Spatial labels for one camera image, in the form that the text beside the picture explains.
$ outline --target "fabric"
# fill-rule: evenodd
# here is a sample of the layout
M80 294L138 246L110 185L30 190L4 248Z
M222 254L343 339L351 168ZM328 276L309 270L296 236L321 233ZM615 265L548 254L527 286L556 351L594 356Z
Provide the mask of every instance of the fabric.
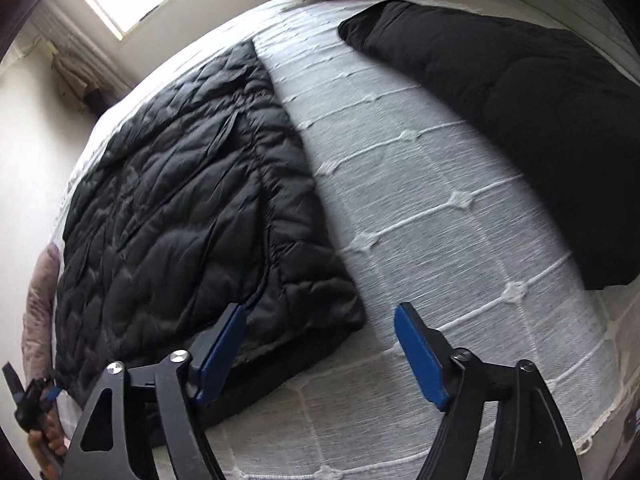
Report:
M250 41L170 84L76 189L57 292L58 383L82 406L109 362L158 362L229 303L250 311L217 414L331 353L365 315L315 188Z
M640 476L640 438L631 445L628 455L616 469L611 480L634 480Z
M442 414L421 397L395 346L393 309L409 300L428 325L485 361L535 361L584 480L604 480L625 401L638 389L640 280L586 292L554 222L513 164L435 96L339 39L340 22L378 1L273 0L171 58L97 123L52 239L63 246L70 198L122 124L172 81L253 38L304 140L330 234L369 322L325 361L207 431L226 477L415 480ZM413 1L563 26L519 0ZM446 205L452 195L459 207ZM377 243L346 250L362 233L377 234ZM80 411L64 394L63 403L71 434ZM491 444L495 410L487 409L470 480L482 479ZM166 448L154 455L160 478L173 479Z
M341 38L413 77L522 170L587 289L640 273L640 88L575 34L391 0Z
M51 317L58 283L60 252L48 244L40 253L22 318L22 367L26 384L51 373Z

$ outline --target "white wall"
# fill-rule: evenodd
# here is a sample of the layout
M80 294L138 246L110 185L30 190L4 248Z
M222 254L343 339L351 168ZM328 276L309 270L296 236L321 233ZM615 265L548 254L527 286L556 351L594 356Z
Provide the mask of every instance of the white wall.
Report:
M140 82L207 32L268 0L167 0L119 41L84 0L53 0L113 62Z
M55 93L48 53L37 47L0 74L0 365L24 381L20 337L28 283L49 240L62 193L95 124ZM20 458L38 467L0 380L0 426Z

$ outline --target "bolt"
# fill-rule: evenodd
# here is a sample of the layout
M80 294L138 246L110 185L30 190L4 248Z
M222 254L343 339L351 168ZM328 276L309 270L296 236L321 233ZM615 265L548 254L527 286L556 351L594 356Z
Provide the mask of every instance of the bolt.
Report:
M186 350L176 350L169 356L169 359L171 359L172 363L181 363L186 361L188 358L189 352L187 352Z
M531 361L524 360L520 363L520 369L525 372L534 372L536 371L536 365Z
M453 358L456 361L469 361L469 359L471 359L471 352L466 348L456 348L455 352L453 352Z
M124 363L120 361L116 361L107 365L107 371L111 375L119 374L123 370L124 370Z

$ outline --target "textured bedspread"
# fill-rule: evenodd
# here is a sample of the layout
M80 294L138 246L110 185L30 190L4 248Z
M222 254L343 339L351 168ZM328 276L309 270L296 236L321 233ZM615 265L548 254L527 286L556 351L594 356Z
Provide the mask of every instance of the textured bedspread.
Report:
M535 361L576 446L590 449L580 457L585 478L602 478L620 416L592 437L638 375L640 284L585 292L518 172L425 90L340 41L338 23L375 1L290 8L292 0L276 0L224 25L103 117L78 175L155 88L253 37L303 137L370 323L312 370L209 430L228 478L415 479L440 413L421 397L396 343L392 313L402 300L485 361ZM417 1L560 27L516 0ZM471 479L481 478L494 415L487 410ZM171 478L166 451L156 458L161 478Z

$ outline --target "hand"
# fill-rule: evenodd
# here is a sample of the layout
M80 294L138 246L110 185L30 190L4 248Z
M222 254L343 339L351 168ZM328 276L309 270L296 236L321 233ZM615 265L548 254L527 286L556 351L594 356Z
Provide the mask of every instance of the hand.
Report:
M62 428L60 428L59 424L50 413L47 413L43 429L49 439L49 449L58 456L64 456L66 454L66 446ZM47 480L59 480L53 465L49 462L49 459L47 459L39 447L40 443L42 443L42 432L31 430L27 441L31 448L31 452L34 457L36 457L38 465L42 470L44 478Z

